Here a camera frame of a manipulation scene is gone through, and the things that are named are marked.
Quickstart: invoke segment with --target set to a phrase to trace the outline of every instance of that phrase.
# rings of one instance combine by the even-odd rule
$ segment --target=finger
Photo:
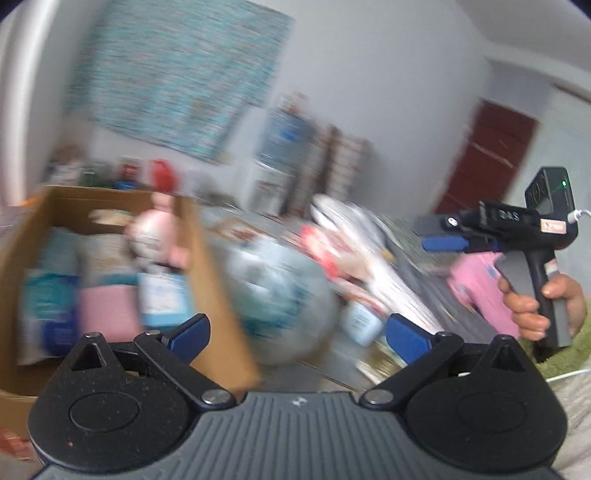
[[[544,285],[542,287],[542,293],[548,299],[559,299],[562,297],[569,300],[583,297],[581,285],[576,280],[562,273],[556,275]]]
[[[512,320],[520,329],[531,330],[533,332],[545,332],[550,328],[550,321],[546,317],[542,317],[542,315],[536,313],[513,314]]]
[[[529,340],[530,342],[538,342],[546,336],[546,332],[535,332],[533,330],[519,329],[519,334],[522,338]]]
[[[499,278],[499,290],[501,290],[503,293],[511,292],[511,286],[505,277]]]
[[[535,312],[540,308],[540,304],[536,299],[528,297],[527,295],[517,295],[511,291],[503,295],[503,303],[509,307],[513,313],[528,313]]]

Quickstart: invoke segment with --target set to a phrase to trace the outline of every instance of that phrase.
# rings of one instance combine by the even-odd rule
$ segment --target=pink package
[[[80,332],[100,332],[108,342],[129,342],[143,330],[135,287],[109,285],[80,291]]]
[[[462,255],[451,267],[447,283],[458,301],[474,305],[499,333],[519,338],[519,327],[503,303],[495,261],[502,254],[485,252]]]

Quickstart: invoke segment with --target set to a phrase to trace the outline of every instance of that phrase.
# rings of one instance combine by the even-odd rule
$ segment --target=water bottle
[[[285,173],[291,172],[305,158],[314,135],[313,124],[301,116],[303,96],[282,98],[270,114],[258,152],[258,160]]]

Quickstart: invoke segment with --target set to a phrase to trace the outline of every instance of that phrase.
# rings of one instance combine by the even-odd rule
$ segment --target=cardboard box
[[[120,209],[137,215],[150,208],[150,192],[146,191],[49,187],[20,224],[12,242],[0,252],[1,427],[28,436],[29,409],[59,364],[58,360],[27,367],[16,364],[21,286],[25,270],[37,262],[48,230],[52,226],[63,226],[86,235],[121,233],[122,227],[92,222],[89,213],[95,209]],[[209,346],[191,365],[214,382],[240,394],[259,383],[259,370],[213,265],[196,207],[190,199],[178,198],[176,214],[181,219],[180,242],[190,250],[190,266],[185,273],[197,311],[205,313],[212,324]]]

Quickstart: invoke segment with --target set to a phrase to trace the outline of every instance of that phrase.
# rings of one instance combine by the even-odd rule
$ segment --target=ceiling
[[[491,42],[591,72],[591,20],[570,0],[456,1]]]

